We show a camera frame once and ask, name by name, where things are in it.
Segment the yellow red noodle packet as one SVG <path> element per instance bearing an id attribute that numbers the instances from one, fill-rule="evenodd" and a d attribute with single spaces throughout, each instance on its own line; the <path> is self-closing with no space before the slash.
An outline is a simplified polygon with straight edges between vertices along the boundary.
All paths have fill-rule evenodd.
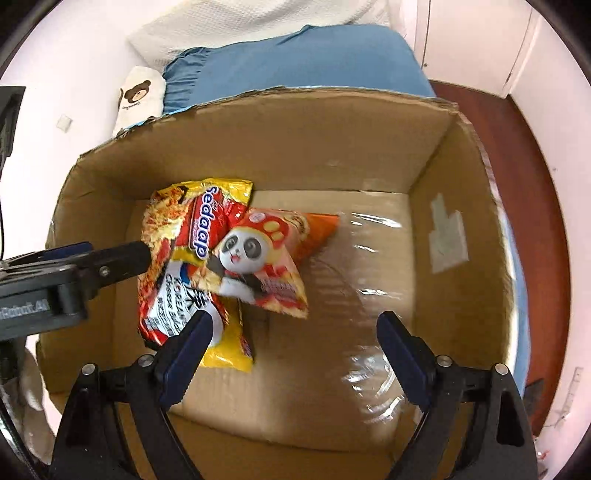
<path id="1" fill-rule="evenodd" d="M 142 217 L 141 240 L 151 264 L 138 279 L 138 331 L 157 350 L 198 311 L 211 314 L 213 333 L 200 365 L 252 370 L 238 300 L 200 290 L 193 276 L 249 206 L 252 182 L 208 178 L 155 191 Z"/>

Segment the bear print pillow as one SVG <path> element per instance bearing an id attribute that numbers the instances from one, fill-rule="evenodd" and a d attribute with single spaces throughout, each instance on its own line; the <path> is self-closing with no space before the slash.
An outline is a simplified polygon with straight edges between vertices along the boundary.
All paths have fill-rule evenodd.
<path id="1" fill-rule="evenodd" d="M 166 82 L 157 70 L 134 66 L 120 88 L 112 136 L 149 118 L 160 117 L 165 90 Z"/>

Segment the white door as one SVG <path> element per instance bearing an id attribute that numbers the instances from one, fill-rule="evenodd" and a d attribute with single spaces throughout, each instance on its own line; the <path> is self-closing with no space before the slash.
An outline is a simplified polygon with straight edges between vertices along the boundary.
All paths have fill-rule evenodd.
<path id="1" fill-rule="evenodd" d="M 415 57 L 430 80 L 504 98 L 521 75 L 539 21 L 522 0 L 419 1 Z"/>

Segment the cardboard milk box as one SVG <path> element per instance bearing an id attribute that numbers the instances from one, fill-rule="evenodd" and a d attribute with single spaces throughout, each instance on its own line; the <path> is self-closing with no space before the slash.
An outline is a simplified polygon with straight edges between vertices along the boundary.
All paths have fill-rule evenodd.
<path id="1" fill-rule="evenodd" d="M 382 479 L 413 425 L 377 379 L 346 383 L 396 313 L 436 354 L 517 365 L 516 264 L 484 147 L 453 103 L 353 88 L 274 88 L 197 105 L 82 154 L 46 244 L 148 240 L 150 195 L 208 177 L 252 182 L 242 226 L 190 206 L 156 245 L 155 312 L 199 287 L 242 312 L 252 371 L 197 370 L 170 416 L 207 479 Z"/>

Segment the white grey pillow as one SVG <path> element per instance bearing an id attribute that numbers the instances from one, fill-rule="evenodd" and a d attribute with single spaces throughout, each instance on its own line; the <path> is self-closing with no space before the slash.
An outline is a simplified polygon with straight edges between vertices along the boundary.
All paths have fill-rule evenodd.
<path id="1" fill-rule="evenodd" d="M 300 31 L 304 26 L 377 24 L 393 28 L 399 1 L 139 1 L 128 11 L 127 40 L 162 70 L 192 47 L 217 48 Z"/>

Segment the wall socket plate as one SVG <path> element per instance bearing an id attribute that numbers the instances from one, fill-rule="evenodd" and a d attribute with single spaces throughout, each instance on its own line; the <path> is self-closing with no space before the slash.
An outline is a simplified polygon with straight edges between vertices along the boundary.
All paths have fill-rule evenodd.
<path id="1" fill-rule="evenodd" d="M 67 115 L 62 115 L 56 122 L 56 128 L 63 133 L 67 133 L 72 125 L 73 120 Z"/>

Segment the blue bed sheet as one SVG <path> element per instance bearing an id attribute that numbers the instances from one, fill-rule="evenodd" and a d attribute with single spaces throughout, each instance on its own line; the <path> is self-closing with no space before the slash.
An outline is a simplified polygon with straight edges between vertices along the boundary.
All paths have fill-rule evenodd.
<path id="1" fill-rule="evenodd" d="M 421 97 L 435 92 L 396 31 L 305 26 L 293 34 L 180 53 L 163 71 L 163 112 L 274 87 L 352 87 Z"/>

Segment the orange panda snack bag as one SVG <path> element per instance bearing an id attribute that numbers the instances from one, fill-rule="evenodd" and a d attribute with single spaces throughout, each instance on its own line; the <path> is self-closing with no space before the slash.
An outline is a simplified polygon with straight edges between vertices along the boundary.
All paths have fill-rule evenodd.
<path id="1" fill-rule="evenodd" d="M 308 296 L 298 266 L 338 228 L 335 214 L 250 208 L 191 281 L 212 294 L 305 319 Z"/>

